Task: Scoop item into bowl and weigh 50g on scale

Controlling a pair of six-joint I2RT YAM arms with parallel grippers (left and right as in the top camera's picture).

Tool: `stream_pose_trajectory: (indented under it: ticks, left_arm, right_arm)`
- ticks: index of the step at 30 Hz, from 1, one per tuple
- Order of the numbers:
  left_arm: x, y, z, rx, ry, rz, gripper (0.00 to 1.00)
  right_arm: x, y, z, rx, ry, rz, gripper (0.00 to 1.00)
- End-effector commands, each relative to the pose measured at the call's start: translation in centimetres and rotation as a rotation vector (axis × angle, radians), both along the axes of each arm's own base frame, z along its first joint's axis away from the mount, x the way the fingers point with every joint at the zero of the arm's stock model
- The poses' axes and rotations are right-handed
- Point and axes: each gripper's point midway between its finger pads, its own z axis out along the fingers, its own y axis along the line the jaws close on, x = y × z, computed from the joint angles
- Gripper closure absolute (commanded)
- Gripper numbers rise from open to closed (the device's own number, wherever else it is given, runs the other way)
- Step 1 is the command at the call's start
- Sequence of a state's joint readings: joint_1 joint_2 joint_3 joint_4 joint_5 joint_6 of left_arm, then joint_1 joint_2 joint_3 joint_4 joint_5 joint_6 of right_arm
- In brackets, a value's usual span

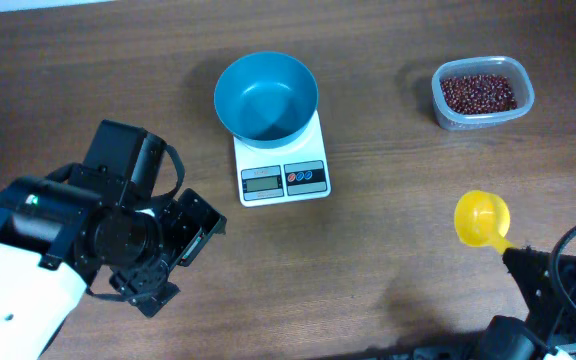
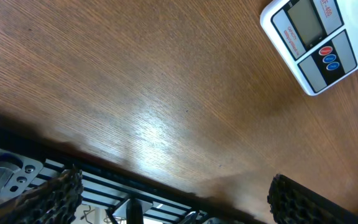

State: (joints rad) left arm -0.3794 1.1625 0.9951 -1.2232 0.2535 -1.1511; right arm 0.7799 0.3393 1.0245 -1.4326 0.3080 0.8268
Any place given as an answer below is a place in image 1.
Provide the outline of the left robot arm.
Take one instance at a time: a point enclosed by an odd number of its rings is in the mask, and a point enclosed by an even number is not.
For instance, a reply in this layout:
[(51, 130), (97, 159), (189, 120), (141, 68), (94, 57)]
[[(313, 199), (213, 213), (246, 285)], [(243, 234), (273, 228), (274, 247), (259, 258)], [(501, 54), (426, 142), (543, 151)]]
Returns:
[(112, 302), (153, 317), (226, 218), (176, 184), (153, 192), (164, 156), (185, 174), (175, 148), (145, 129), (105, 120), (85, 159), (0, 192), (0, 359), (36, 359), (68, 315), (111, 271)]

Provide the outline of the yellow measuring scoop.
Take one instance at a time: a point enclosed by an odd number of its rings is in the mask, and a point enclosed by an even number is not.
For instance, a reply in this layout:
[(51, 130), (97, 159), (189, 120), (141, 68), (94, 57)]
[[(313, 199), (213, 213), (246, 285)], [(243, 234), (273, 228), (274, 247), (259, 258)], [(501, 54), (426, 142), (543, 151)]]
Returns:
[(492, 247), (499, 254), (516, 248), (506, 238), (510, 212), (499, 195), (480, 190), (465, 193), (455, 207), (454, 227), (459, 240), (469, 247)]

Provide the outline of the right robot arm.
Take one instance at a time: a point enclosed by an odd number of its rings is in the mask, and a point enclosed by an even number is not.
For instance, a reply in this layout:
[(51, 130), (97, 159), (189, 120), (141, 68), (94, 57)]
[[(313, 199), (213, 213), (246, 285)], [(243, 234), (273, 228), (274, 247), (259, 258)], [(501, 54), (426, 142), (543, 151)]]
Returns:
[(506, 239), (510, 212), (496, 194), (470, 191), (458, 201), (454, 227), (470, 247), (491, 247), (516, 282), (528, 308), (524, 320), (497, 315), (469, 359), (576, 359), (576, 256), (564, 253), (576, 225), (549, 252)]

